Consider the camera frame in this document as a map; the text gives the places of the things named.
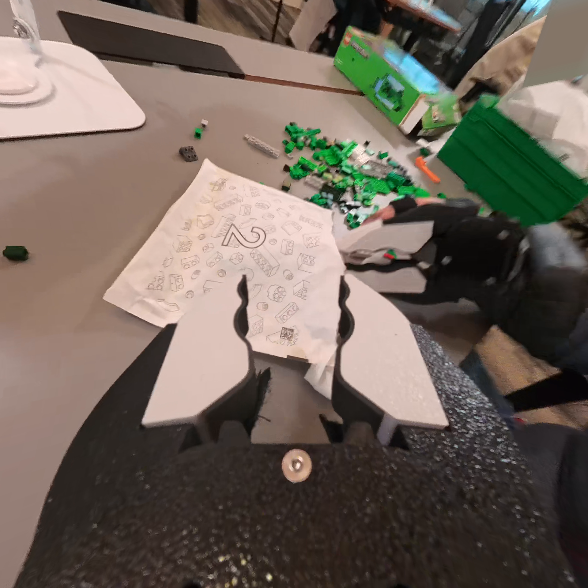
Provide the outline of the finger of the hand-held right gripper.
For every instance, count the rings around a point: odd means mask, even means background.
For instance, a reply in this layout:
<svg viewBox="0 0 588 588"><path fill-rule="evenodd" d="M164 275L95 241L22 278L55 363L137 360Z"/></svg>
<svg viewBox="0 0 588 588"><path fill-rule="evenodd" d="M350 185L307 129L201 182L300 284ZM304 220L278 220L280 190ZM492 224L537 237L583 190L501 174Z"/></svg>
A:
<svg viewBox="0 0 588 588"><path fill-rule="evenodd" d="M353 275L378 293L417 294L426 289L427 278L418 267L407 266L394 271L376 269L353 270Z"/></svg>
<svg viewBox="0 0 588 588"><path fill-rule="evenodd" d="M433 221L364 223L343 238L343 261L354 266L409 261L432 238Z"/></svg>

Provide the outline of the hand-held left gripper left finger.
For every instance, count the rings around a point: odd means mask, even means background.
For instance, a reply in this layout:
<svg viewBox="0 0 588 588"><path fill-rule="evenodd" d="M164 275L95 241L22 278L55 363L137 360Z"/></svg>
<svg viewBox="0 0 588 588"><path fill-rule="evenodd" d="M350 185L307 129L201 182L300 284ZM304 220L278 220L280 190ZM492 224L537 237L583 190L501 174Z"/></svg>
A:
<svg viewBox="0 0 588 588"><path fill-rule="evenodd" d="M174 331L142 417L146 429L191 424L201 436L220 436L238 423L250 436L270 388L247 339L246 277L204 296Z"/></svg>

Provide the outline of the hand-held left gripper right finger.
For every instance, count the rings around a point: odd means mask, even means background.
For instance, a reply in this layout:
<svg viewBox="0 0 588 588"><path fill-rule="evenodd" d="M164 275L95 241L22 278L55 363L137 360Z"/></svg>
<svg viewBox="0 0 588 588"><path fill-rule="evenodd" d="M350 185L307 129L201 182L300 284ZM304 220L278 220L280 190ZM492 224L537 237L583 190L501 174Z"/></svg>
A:
<svg viewBox="0 0 588 588"><path fill-rule="evenodd" d="M400 427L446 430L449 421L410 322L351 274L341 278L332 406L343 430L368 425L381 445Z"/></svg>

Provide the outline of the white printed paper bag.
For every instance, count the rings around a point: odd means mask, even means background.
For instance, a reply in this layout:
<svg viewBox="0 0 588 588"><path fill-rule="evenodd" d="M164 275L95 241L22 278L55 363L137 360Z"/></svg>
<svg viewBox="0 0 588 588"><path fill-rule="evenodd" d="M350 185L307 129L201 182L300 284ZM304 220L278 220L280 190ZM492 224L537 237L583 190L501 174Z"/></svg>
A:
<svg viewBox="0 0 588 588"><path fill-rule="evenodd" d="M244 276L254 351L307 361L329 398L343 272L332 213L205 159L104 300L164 327Z"/></svg>

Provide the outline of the pile of green building bricks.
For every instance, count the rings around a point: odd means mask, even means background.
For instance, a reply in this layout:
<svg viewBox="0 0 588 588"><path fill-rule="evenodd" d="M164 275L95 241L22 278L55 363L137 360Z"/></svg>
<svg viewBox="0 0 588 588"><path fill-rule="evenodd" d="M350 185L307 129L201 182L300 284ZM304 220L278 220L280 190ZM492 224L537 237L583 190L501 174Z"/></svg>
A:
<svg viewBox="0 0 588 588"><path fill-rule="evenodd" d="M389 204L405 199L427 202L430 193L415 183L408 170L371 143L331 139L319 128L289 122L284 128L283 153L291 159L284 170L290 180L313 189L307 198L323 209L337 210L348 229L356 229Z"/></svg>

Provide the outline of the grey desk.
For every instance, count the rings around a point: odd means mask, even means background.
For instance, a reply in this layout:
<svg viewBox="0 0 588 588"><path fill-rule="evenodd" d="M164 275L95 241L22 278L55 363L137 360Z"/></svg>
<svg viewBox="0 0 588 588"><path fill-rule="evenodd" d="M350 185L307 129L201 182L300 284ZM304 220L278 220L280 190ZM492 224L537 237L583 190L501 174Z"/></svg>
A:
<svg viewBox="0 0 588 588"><path fill-rule="evenodd" d="M1 143L1 247L31 254L1 261L1 587L19 575L78 429L158 333L102 297L199 170L178 149L201 119L201 160L277 187L283 163L244 134L279 146L296 121L410 167L416 150L328 58L99 1L33 5L46 40L69 42L57 12L75 12L220 45L245 78L108 61L142 128Z"/></svg>

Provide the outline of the black desk panel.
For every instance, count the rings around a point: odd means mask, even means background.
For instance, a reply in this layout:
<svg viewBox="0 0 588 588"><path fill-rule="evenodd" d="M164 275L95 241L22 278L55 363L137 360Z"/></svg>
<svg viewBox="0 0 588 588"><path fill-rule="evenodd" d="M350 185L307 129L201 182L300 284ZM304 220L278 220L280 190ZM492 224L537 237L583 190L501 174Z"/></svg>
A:
<svg viewBox="0 0 588 588"><path fill-rule="evenodd" d="M214 43L119 24L77 13L57 16L73 44L110 61L177 66L180 70L244 79L227 50Z"/></svg>

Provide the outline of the orange brick separator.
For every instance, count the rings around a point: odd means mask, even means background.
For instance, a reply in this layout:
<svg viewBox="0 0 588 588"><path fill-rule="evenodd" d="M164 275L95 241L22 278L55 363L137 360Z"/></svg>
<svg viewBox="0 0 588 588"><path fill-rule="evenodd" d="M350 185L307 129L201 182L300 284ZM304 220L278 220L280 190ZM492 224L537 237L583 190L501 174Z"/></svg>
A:
<svg viewBox="0 0 588 588"><path fill-rule="evenodd" d="M415 166L424 176L426 176L431 182L440 184L440 178L431 169L429 169L423 156L415 158Z"/></svg>

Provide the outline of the large green base plates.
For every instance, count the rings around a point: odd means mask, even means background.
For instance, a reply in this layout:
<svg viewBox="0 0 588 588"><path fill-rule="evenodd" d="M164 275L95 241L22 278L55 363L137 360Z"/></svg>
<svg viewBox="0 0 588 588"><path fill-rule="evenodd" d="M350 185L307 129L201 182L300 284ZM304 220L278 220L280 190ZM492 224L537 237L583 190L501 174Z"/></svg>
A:
<svg viewBox="0 0 588 588"><path fill-rule="evenodd" d="M587 197L587 182L551 156L482 94L437 158L491 209L522 226L550 224Z"/></svg>

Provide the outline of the long grey brick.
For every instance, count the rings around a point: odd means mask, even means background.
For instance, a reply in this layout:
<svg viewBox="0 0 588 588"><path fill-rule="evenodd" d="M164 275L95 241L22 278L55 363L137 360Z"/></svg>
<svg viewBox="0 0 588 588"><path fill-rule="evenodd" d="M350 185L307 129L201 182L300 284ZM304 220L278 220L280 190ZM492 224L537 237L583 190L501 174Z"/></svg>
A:
<svg viewBox="0 0 588 588"><path fill-rule="evenodd" d="M264 153L265 155L268 155L271 158L277 159L280 157L280 151L276 148L274 148L272 145L268 144L265 141L262 141L260 139L258 139L255 136L252 136L250 134L245 134L243 136L244 140L246 141L247 144L249 144L251 147L253 147L254 149L256 149L257 151L260 151L262 153Z"/></svg>

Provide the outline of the green brick set box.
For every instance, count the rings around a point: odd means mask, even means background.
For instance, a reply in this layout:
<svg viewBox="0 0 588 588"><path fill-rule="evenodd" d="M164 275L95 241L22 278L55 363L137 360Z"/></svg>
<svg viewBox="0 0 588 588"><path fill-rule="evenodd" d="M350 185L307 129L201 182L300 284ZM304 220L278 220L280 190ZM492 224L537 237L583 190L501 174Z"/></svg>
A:
<svg viewBox="0 0 588 588"><path fill-rule="evenodd" d="M436 137L462 119L457 96L391 40L348 26L334 65L405 135Z"/></svg>

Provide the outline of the person's legs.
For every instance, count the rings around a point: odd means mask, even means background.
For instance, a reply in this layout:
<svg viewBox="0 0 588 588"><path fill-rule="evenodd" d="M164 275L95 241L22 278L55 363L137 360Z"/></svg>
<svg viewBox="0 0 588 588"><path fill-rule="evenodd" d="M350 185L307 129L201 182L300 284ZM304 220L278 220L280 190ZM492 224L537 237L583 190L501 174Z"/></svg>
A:
<svg viewBox="0 0 588 588"><path fill-rule="evenodd" d="M556 361L557 372L548 378L502 394L490 368L506 377L516 370L519 359L530 355L497 327L491 327L460 367L513 432L529 462L541 503L555 519L576 583L587 587L587 427L524 424L517 418L518 413L587 401L587 343L578 351L571 361Z"/></svg>

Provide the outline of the white book stand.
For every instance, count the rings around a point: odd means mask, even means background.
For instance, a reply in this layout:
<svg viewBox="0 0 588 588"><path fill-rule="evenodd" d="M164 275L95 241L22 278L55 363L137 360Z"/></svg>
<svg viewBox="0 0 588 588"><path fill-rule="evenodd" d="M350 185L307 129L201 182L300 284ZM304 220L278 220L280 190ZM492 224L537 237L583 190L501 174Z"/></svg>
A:
<svg viewBox="0 0 588 588"><path fill-rule="evenodd" d="M1 37L1 141L133 130L146 121L84 48L41 40L31 1L10 1L16 37Z"/></svg>

